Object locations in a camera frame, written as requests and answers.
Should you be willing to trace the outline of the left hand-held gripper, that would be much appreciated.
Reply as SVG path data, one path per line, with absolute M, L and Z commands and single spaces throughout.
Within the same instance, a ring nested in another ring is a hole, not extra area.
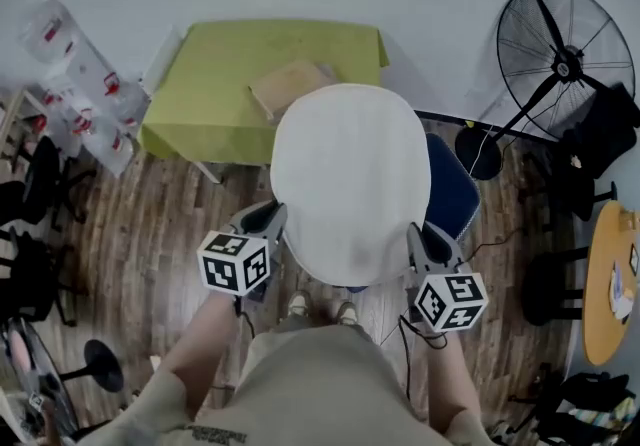
M 209 231 L 196 250 L 204 286 L 263 302 L 271 277 L 270 255 L 280 248 L 287 218 L 285 204 L 267 200 L 237 212 L 231 229 Z

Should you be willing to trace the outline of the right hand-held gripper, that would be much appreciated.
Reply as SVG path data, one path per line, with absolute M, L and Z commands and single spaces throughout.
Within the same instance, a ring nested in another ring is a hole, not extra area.
M 417 275 L 425 277 L 419 288 L 409 290 L 410 311 L 430 332 L 470 329 L 489 303 L 481 274 L 469 272 L 471 267 L 456 239 L 431 222 L 424 223 L 423 237 L 412 222 L 406 239 L 409 264 Z M 429 274 L 429 261 L 438 270 L 464 272 Z

